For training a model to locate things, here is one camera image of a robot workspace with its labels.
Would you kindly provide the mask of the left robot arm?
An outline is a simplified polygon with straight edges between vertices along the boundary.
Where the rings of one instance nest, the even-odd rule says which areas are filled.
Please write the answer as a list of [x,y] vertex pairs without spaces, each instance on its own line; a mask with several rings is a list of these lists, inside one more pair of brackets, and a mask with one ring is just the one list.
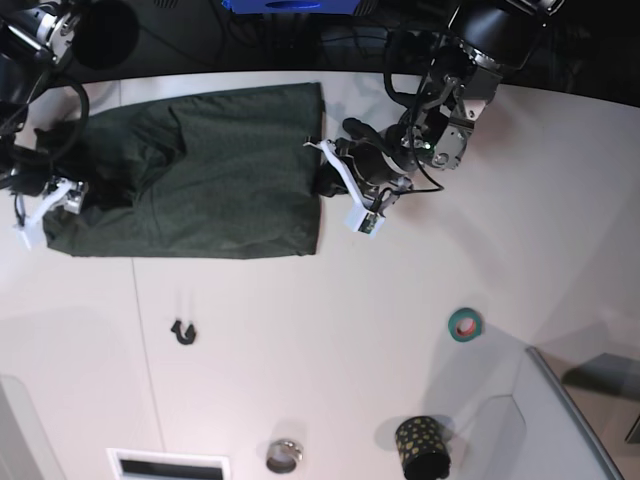
[[326,197],[355,187],[383,201],[413,190],[416,174],[453,170],[503,77],[531,56],[559,1],[459,1],[445,30],[427,40],[402,28],[391,35],[384,87],[403,107],[384,130],[356,118],[329,144],[339,164],[323,163],[315,190]]

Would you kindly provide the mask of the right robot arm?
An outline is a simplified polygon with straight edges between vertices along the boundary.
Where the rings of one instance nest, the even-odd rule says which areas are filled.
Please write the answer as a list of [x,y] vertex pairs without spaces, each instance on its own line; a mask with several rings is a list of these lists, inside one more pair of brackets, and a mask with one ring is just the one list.
[[[84,87],[64,74],[71,47],[88,1],[3,1],[1,3],[1,188],[15,196],[68,192],[55,206],[77,214],[88,184],[59,172],[55,164],[79,140],[88,120],[89,99]],[[30,105],[47,90],[66,86],[76,92],[80,119],[56,151],[29,150],[15,144],[27,122]]]

